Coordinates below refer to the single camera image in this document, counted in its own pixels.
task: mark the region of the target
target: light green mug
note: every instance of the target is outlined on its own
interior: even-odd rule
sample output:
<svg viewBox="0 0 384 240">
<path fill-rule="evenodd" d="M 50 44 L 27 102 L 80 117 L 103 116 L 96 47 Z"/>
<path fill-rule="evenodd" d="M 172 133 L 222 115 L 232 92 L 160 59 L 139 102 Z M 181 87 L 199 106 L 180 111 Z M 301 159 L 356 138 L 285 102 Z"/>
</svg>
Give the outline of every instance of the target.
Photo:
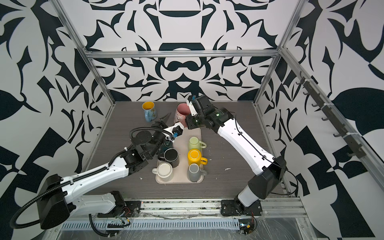
<svg viewBox="0 0 384 240">
<path fill-rule="evenodd" d="M 188 150 L 196 148 L 201 152 L 201 149 L 206 147 L 207 144 L 205 142 L 200 141 L 197 137 L 191 137 L 189 139 Z"/>
</svg>

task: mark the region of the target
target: black mounting plate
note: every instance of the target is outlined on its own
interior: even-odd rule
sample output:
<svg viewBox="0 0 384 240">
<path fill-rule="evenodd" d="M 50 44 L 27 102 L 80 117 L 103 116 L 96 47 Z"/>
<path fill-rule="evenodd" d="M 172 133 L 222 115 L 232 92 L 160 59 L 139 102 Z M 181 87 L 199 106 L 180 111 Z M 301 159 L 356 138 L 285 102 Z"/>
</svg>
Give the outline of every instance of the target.
<svg viewBox="0 0 384 240">
<path fill-rule="evenodd" d="M 125 215 L 125 217 L 131 217 L 135 211 L 137 213 L 140 212 L 141 201 L 125 201 L 125 205 L 130 210 L 130 212 L 128 211 L 128 213 Z"/>
<path fill-rule="evenodd" d="M 223 216 L 252 215 L 252 212 L 254 216 L 261 216 L 262 211 L 263 209 L 259 200 L 246 208 L 242 213 L 239 213 L 236 209 L 235 200 L 221 200 L 220 213 Z"/>
</svg>

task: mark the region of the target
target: dark wooden tabletop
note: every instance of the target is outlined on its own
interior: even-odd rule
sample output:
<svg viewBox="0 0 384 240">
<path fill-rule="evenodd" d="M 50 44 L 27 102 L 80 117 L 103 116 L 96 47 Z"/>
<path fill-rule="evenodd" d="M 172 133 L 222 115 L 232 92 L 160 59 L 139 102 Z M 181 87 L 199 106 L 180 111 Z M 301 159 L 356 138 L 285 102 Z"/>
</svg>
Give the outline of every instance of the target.
<svg viewBox="0 0 384 240">
<path fill-rule="evenodd" d="M 89 169 L 109 162 L 114 154 L 128 147 L 131 144 L 128 136 L 131 129 L 152 124 L 145 121 L 142 104 L 142 102 L 116 102 Z M 158 118 L 170 112 L 167 125 L 173 125 L 178 104 L 177 102 L 156 102 Z M 237 112 L 237 121 L 242 128 L 261 147 L 268 150 L 251 102 L 214 102 L 214 105 Z M 208 175 L 204 176 L 201 183 L 166 185 L 157 183 L 151 171 L 156 167 L 154 159 L 139 172 L 104 184 L 88 194 L 105 194 L 117 190 L 123 198 L 136 199 L 235 197 L 247 185 L 254 173 L 245 159 L 224 138 L 205 127 L 201 128 L 201 134 L 202 141 L 208 145 L 203 149 L 203 156 L 211 159 L 204 166 Z M 276 187 L 275 192 L 283 193 L 280 185 Z"/>
</svg>

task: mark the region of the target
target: tray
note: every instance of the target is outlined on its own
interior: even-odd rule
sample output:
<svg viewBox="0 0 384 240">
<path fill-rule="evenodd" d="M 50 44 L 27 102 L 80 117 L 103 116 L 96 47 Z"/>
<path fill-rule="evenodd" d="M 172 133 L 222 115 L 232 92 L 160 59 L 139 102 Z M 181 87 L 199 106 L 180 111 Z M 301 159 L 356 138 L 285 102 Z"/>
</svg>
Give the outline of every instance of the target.
<svg viewBox="0 0 384 240">
<path fill-rule="evenodd" d="M 200 183 L 203 181 L 204 176 L 201 175 L 200 179 L 197 182 L 191 182 L 188 178 L 188 142 L 191 137 L 197 137 L 201 140 L 201 130 L 200 128 L 187 129 L 184 128 L 183 134 L 178 136 L 173 143 L 173 148 L 179 152 L 180 163 L 177 167 L 173 168 L 174 176 L 169 182 L 163 182 L 161 177 L 156 174 L 156 182 L 160 184 L 168 183 Z M 164 161 L 157 160 L 157 166 L 163 163 Z"/>
</svg>

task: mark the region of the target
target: wall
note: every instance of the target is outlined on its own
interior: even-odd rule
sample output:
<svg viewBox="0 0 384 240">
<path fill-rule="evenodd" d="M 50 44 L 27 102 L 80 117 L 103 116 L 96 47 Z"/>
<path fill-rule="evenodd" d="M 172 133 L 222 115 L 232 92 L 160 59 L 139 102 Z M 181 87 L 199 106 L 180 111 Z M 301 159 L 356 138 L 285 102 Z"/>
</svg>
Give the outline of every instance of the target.
<svg viewBox="0 0 384 240">
<path fill-rule="evenodd" d="M 310 0 L 288 50 L 383 158 L 382 1 Z M 259 102 L 273 148 L 299 180 L 320 239 L 384 239 L 384 192 L 284 60 Z M 292 189 L 296 181 L 287 174 Z"/>
<path fill-rule="evenodd" d="M 110 104 L 46 0 L 0 3 L 1 239 L 32 239 L 40 225 L 9 220 L 48 176 L 82 171 Z M 19 223 L 38 219 L 36 204 Z"/>
<path fill-rule="evenodd" d="M 91 51 L 276 49 L 297 0 L 62 1 Z M 266 57 L 104 59 L 117 101 L 253 100 Z"/>
</svg>

